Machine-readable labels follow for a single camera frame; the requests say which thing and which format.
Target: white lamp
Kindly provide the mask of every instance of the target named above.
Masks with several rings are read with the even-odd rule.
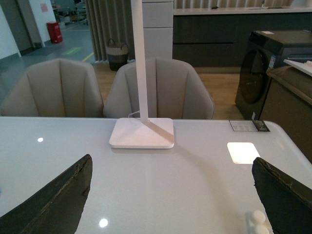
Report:
[[[148,118],[142,0],[131,0],[131,9],[140,119],[118,119],[109,143],[112,148],[169,149],[175,143],[172,119]]]

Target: woven basket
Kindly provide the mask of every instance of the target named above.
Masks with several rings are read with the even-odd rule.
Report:
[[[127,64],[129,48],[126,43],[116,43],[113,39],[109,39],[105,46],[109,68],[117,71],[121,66]]]

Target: red trash can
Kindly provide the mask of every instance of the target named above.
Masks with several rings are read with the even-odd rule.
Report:
[[[59,22],[48,22],[47,28],[52,43],[60,43],[63,41],[62,33],[59,28]]]

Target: lamp base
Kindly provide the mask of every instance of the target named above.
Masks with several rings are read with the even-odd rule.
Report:
[[[149,118],[144,124],[138,118],[120,118],[109,143],[112,148],[170,149],[175,144],[173,120]]]

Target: gray floor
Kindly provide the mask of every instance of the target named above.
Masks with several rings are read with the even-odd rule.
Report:
[[[30,65],[56,58],[95,63],[89,26],[73,22],[61,30],[63,41],[58,44],[47,43],[46,47],[35,50],[22,57],[10,56],[0,59],[0,105],[16,80]]]

